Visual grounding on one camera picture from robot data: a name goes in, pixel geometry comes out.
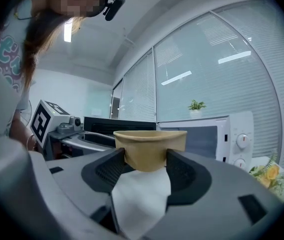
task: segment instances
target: long hair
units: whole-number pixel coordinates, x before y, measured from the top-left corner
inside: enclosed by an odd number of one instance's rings
[[[64,23],[72,17],[58,14],[51,9],[40,11],[31,19],[24,41],[21,74],[24,79],[24,89],[29,89],[34,74],[37,57],[47,51],[60,33]],[[73,17],[72,33],[80,28],[85,17]]]

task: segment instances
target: yellow flower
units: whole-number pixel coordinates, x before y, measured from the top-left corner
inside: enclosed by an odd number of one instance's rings
[[[261,175],[259,177],[257,177],[257,180],[263,184],[267,189],[269,188],[269,186],[271,185],[271,181],[266,178],[264,175]]]
[[[266,172],[266,177],[269,180],[274,180],[276,179],[277,175],[280,172],[280,168],[278,165],[272,165],[271,167],[268,168],[267,172]]]

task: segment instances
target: computer monitor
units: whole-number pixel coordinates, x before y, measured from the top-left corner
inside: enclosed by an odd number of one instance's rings
[[[155,122],[126,121],[95,117],[84,118],[84,131],[114,137],[116,131],[155,131]]]

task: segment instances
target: window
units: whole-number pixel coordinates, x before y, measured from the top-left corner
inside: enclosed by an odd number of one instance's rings
[[[283,118],[280,165],[284,168],[284,13],[271,1],[234,4],[216,10],[216,13],[232,24],[254,47],[272,76]]]
[[[205,102],[203,117],[252,111],[253,156],[280,144],[279,103],[262,61],[234,29],[207,13],[154,47],[157,121],[190,119],[192,100]]]
[[[113,90],[112,96],[112,107],[111,107],[111,119],[119,118],[119,110],[120,110],[120,99],[122,94],[122,84],[121,81]]]
[[[108,86],[90,84],[87,88],[88,97],[83,104],[85,116],[93,118],[109,118],[112,89]]]
[[[124,76],[120,119],[155,122],[155,102],[154,59],[149,51]]]

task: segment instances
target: person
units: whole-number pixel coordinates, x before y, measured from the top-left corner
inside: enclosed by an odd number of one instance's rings
[[[37,58],[47,51],[64,23],[72,19],[75,33],[86,17],[100,14],[106,0],[19,0],[0,26],[0,72],[19,96],[4,135],[36,150],[36,141],[20,121],[28,106]]]

